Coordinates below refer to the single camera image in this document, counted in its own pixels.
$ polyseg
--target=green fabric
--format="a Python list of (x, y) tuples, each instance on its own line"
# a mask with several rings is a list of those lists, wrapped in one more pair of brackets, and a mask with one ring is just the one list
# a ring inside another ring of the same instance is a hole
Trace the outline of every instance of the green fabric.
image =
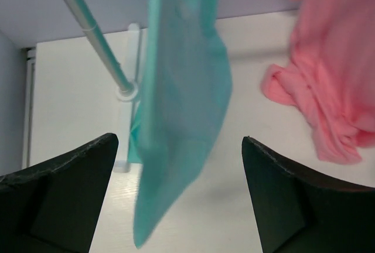
[(134, 217), (141, 247), (216, 141), (231, 94), (217, 0), (149, 0), (146, 68), (129, 162), (142, 162)]

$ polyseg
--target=black object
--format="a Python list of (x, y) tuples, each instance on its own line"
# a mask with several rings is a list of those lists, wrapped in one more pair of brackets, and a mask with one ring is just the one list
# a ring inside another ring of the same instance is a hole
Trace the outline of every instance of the black object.
[(117, 153), (105, 134), (0, 177), (0, 252), (87, 253)]
[(375, 252), (375, 189), (319, 173), (252, 138), (244, 138), (242, 156), (264, 253)]

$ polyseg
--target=metal pole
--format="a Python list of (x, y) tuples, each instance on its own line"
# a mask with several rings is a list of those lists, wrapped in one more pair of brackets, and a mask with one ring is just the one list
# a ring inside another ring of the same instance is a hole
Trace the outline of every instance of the metal pole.
[(127, 80), (124, 72), (121, 70), (108, 42), (104, 38), (96, 20), (91, 14), (84, 0), (64, 0), (69, 7), (70, 12), (76, 18), (76, 21), (82, 28), (88, 41), (91, 43), (100, 59), (103, 61), (107, 70), (121, 89), (124, 95), (130, 95), (133, 92), (133, 85)]

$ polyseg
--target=white tabletop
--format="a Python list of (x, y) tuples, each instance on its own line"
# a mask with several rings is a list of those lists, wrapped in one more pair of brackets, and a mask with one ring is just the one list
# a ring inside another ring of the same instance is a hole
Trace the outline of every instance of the white tabletop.
[[(91, 253), (261, 253), (241, 159), (244, 136), (322, 173), (375, 186), (375, 149), (360, 150), (364, 160), (358, 165), (321, 162), (301, 113), (269, 101), (260, 92), (268, 65), (288, 61), (295, 18), (293, 12), (281, 12), (218, 21), (230, 55), (233, 95), (204, 171), (140, 251), (132, 242), (139, 168), (133, 167), (127, 174), (113, 173)], [(119, 61), (124, 61), (127, 33), (106, 37)], [(32, 165), (106, 132), (117, 132), (115, 84), (85, 38), (39, 43), (35, 78)]]

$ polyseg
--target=pink fabric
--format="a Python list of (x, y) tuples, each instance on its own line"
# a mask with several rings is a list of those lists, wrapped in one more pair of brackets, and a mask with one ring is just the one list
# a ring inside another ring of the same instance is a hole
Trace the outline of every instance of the pink fabric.
[(320, 160), (360, 162), (356, 147), (375, 144), (375, 0), (303, 0), (290, 64), (261, 89), (304, 114)]

